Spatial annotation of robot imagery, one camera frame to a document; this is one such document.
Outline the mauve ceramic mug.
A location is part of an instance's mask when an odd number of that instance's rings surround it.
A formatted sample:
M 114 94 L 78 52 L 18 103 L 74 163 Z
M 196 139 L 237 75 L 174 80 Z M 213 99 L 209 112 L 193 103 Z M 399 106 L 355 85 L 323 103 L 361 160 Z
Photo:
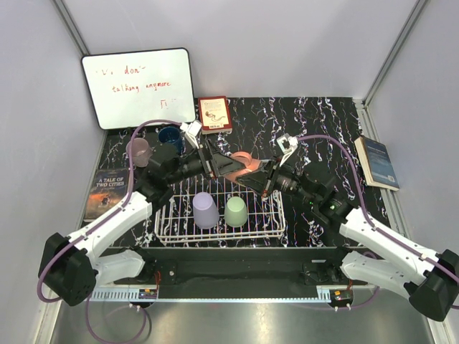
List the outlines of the mauve ceramic mug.
M 126 146 L 126 153 L 131 153 L 133 165 L 138 168 L 145 168 L 152 156 L 152 149 L 144 138 L 135 138 Z

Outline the white wire dish rack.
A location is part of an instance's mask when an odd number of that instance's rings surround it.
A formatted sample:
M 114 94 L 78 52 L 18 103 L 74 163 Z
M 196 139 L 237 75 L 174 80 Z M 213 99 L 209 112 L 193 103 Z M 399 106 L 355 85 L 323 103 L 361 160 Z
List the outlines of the white wire dish rack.
M 227 179 L 207 180 L 202 176 L 179 182 L 173 185 L 173 190 L 169 202 L 156 212 L 153 227 L 156 238 L 165 246 L 228 245 L 243 240 L 268 244 L 286 235 L 283 197 L 279 191 L 262 198 Z M 200 229 L 194 223 L 192 201 L 200 192 L 210 194 L 219 211 L 219 222 L 211 229 Z M 241 227 L 229 226 L 224 220 L 224 208 L 233 196 L 239 196 L 247 207 L 247 222 Z

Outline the dark blue mug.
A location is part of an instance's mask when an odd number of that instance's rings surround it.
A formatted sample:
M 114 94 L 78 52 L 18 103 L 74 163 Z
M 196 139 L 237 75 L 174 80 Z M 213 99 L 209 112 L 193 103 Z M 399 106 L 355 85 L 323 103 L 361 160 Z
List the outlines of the dark blue mug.
M 166 126 L 158 132 L 158 140 L 161 143 L 170 143 L 172 144 L 179 154 L 183 152 L 183 139 L 181 136 L 181 131 L 174 126 Z

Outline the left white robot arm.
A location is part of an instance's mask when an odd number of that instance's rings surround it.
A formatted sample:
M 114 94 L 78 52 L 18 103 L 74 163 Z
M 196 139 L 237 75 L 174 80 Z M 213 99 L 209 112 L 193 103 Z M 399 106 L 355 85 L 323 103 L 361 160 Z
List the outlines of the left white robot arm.
M 164 143 L 151 149 L 136 138 L 126 151 L 130 170 L 128 192 L 113 208 L 87 226 L 62 236 L 55 233 L 44 245 L 39 266 L 37 294 L 48 286 L 58 300 L 75 306 L 99 286 L 133 278 L 146 284 L 155 278 L 155 258 L 140 248 L 124 249 L 105 256 L 104 251 L 129 229 L 150 218 L 173 196 L 172 185 L 195 176 L 226 176 L 245 168 L 244 163 L 221 153 L 210 142 L 180 156 L 176 147 Z

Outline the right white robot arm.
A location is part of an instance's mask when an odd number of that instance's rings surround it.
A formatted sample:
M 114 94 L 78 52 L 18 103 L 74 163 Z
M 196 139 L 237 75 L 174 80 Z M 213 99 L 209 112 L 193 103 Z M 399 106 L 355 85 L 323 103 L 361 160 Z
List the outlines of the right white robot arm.
M 324 229 L 363 244 L 376 259 L 347 250 L 342 259 L 326 265 L 334 284 L 359 280 L 389 290 L 409 301 L 425 317 L 442 322 L 458 297 L 458 254 L 439 253 L 391 230 L 335 189 L 337 178 L 317 163 L 304 172 L 288 164 L 266 161 L 236 177 L 236 182 L 261 196 L 280 191 L 292 196 Z

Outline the lavender plastic cup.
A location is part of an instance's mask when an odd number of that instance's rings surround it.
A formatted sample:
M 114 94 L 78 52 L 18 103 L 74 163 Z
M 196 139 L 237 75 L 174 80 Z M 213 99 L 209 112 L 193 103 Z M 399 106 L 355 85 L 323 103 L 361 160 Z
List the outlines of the lavender plastic cup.
M 192 200 L 192 205 L 194 223 L 200 229 L 211 229 L 218 224 L 219 211 L 209 193 L 197 193 Z

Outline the orange pink mug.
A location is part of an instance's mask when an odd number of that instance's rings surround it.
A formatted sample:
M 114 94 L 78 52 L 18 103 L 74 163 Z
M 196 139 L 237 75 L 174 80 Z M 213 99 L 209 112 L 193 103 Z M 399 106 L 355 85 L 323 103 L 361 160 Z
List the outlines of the orange pink mug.
M 239 161 L 240 163 L 243 163 L 245 166 L 242 170 L 228 173 L 224 176 L 224 178 L 233 183 L 237 182 L 237 177 L 243 176 L 248 173 L 252 173 L 263 164 L 262 160 L 253 158 L 250 153 L 245 151 L 237 151 L 233 153 L 230 157 L 235 159 L 236 161 Z

